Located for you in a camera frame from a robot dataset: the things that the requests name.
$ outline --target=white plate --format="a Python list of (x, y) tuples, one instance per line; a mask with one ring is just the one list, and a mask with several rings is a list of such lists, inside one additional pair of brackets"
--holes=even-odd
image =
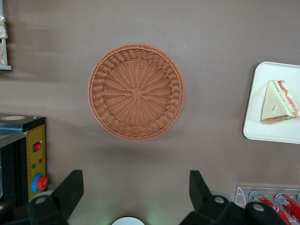
[(296, 106), (300, 107), (300, 66), (263, 62), (254, 73), (244, 135), (248, 139), (300, 144), (300, 120), (266, 125), (260, 122), (268, 81), (284, 80)]
[(112, 225), (145, 225), (141, 220), (134, 217), (122, 217), (117, 219)]

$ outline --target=round woven basket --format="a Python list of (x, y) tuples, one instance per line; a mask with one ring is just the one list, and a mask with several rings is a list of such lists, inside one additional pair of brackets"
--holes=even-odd
[(111, 134), (146, 141), (176, 122), (185, 98), (175, 62), (151, 45), (127, 44), (109, 51), (89, 81), (93, 115)]

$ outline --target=red can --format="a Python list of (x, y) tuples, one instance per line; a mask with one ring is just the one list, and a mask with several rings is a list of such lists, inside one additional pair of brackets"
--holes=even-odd
[(300, 205), (298, 205), (290, 196), (278, 194), (275, 196), (274, 202), (300, 224)]
[(283, 221), (287, 225), (292, 225), (286, 216), (285, 212), (283, 212), (281, 209), (278, 208), (278, 206), (273, 203), (267, 196), (263, 196), (260, 191), (253, 191), (249, 195), (249, 200), (252, 202), (257, 202), (257, 203), (264, 203), (268, 206), (271, 206), (272, 209), (283, 219)]

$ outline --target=sandwich slice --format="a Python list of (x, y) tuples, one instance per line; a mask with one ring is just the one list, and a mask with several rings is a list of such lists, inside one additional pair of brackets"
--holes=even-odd
[(284, 81), (269, 81), (262, 107), (261, 122), (273, 124), (299, 116), (299, 110)]

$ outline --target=package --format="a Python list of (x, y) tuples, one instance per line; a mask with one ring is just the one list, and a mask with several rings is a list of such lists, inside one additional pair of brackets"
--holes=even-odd
[(0, 39), (8, 38), (8, 33), (5, 26), (5, 17), (0, 15)]
[(0, 64), (5, 65), (4, 56), (3, 56), (3, 44), (0, 43)]

